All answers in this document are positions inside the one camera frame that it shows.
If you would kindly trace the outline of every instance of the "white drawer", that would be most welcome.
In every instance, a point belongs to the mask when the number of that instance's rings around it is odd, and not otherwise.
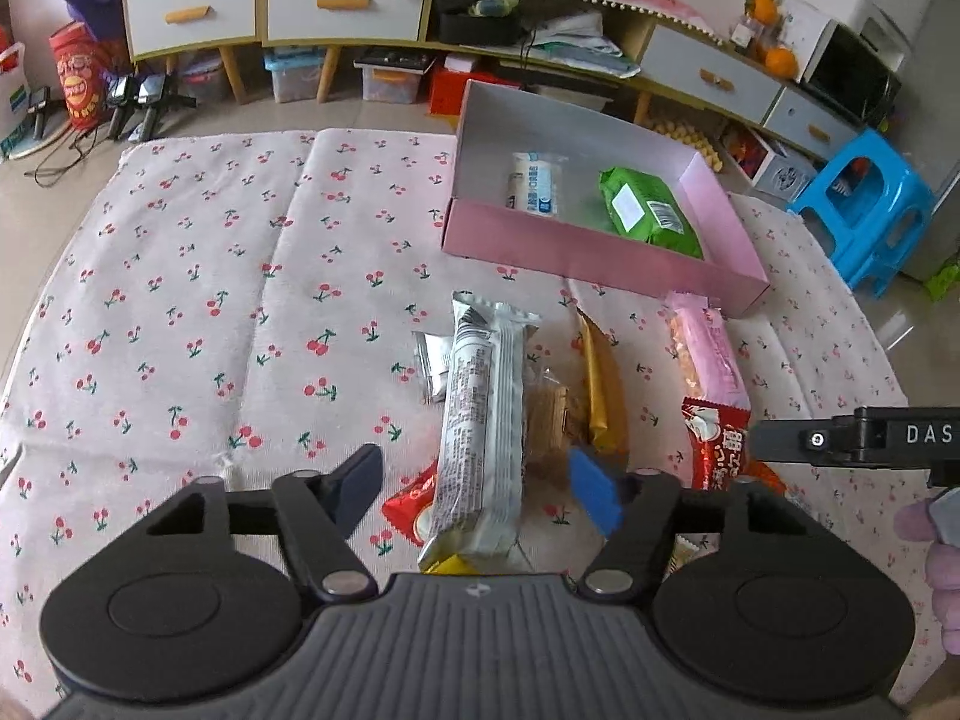
[[[424,0],[267,0],[267,41],[416,40]]]
[[[256,0],[127,0],[131,54],[256,38]],[[178,18],[186,18],[179,23]]]
[[[763,126],[827,161],[856,138],[856,129],[787,88]]]
[[[717,47],[658,26],[640,60],[645,79],[705,100],[760,124],[781,90],[779,81]]]

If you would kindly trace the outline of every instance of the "microwave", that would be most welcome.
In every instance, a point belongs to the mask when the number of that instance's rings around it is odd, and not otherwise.
[[[901,81],[874,48],[845,25],[800,0],[784,0],[779,40],[793,50],[800,88],[852,124],[879,127]]]

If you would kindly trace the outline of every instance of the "tablecloth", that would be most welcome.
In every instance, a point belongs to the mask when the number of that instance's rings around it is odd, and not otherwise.
[[[192,478],[262,488],[376,442],[388,496],[430,463],[442,408],[421,404],[411,331],[448,333],[453,290],[542,314],[528,356],[573,380],[574,309],[584,309],[620,366],[632,463],[689,481],[664,305],[444,255],[454,146],[452,136],[330,129],[126,152],[42,292],[0,415],[0,683],[34,712],[64,692],[38,642],[45,597]],[[803,223],[756,199],[733,202],[771,280],[750,316],[728,323],[755,417],[904,405]],[[895,692],[907,698],[943,658],[925,548],[891,529],[892,513],[925,495],[923,474],[778,469],[913,602],[917,639]],[[381,583],[415,566],[416,547],[379,505],[350,543]],[[600,545],[567,493],[529,485],[520,547],[537,570],[577,575]],[[254,549],[277,560],[270,544]]]

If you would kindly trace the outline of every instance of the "pink snack wrapper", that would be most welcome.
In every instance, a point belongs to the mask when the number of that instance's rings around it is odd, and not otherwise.
[[[750,410],[723,317],[701,295],[670,293],[670,335],[683,372],[686,394],[723,406]]]

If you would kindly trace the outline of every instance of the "barcode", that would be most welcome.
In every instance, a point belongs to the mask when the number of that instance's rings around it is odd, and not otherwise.
[[[649,206],[650,213],[654,215],[654,219],[660,227],[664,230],[672,230],[675,233],[683,234],[683,222],[680,221],[680,217],[673,210],[672,205],[651,200],[647,203],[647,206]]]

